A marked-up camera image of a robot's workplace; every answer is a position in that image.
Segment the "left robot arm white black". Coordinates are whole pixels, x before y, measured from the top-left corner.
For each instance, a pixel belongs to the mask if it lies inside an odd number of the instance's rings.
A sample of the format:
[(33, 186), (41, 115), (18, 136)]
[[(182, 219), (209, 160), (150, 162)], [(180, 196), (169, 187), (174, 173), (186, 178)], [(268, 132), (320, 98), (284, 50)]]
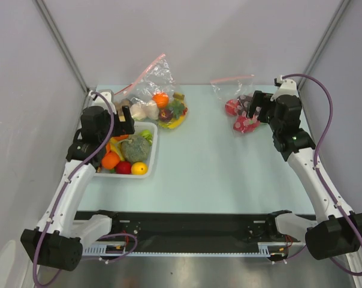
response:
[(120, 236), (116, 213), (98, 211), (79, 227), (73, 227), (77, 209), (111, 137), (134, 134), (134, 120), (129, 107), (122, 106), (120, 118), (111, 100), (90, 91), (93, 105), (85, 108), (80, 128), (67, 152), (67, 162), (55, 195), (34, 229), (25, 229), (20, 237), (34, 266), (73, 271), (82, 259), (83, 250), (105, 236)]

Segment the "zip bag orange seal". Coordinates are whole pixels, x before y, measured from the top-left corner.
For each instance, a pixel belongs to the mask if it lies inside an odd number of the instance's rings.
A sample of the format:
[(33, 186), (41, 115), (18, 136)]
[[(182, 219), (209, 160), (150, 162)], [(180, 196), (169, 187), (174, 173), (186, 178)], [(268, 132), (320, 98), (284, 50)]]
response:
[(159, 119), (159, 107), (153, 100), (145, 102), (137, 97), (125, 98), (120, 101), (115, 101), (114, 106), (120, 120), (125, 119), (122, 111), (123, 106), (129, 107), (131, 117), (135, 121), (145, 121), (146, 119), (157, 121)]

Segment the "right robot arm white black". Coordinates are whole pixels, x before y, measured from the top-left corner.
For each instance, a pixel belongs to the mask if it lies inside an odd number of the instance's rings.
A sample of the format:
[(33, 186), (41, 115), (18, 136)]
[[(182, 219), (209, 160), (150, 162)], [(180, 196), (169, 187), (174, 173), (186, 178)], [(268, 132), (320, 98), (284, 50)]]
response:
[(273, 241), (289, 235), (304, 242), (316, 260), (362, 250), (362, 213), (356, 213), (340, 195), (319, 157), (319, 143), (301, 128), (302, 102), (295, 74), (279, 76), (274, 94), (255, 91), (247, 115), (258, 114), (268, 124), (273, 144), (299, 178), (315, 212), (315, 220), (291, 211), (271, 214), (266, 235)]

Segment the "white cauliflower fake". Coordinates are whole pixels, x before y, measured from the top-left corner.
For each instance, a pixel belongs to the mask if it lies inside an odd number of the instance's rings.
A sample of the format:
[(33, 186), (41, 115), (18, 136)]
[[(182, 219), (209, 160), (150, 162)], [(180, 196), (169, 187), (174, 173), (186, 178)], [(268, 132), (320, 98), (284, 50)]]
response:
[(136, 121), (143, 121), (146, 118), (156, 121), (159, 118), (159, 108), (153, 100), (150, 100), (147, 103), (139, 102), (133, 104), (130, 107), (130, 113), (132, 118)]

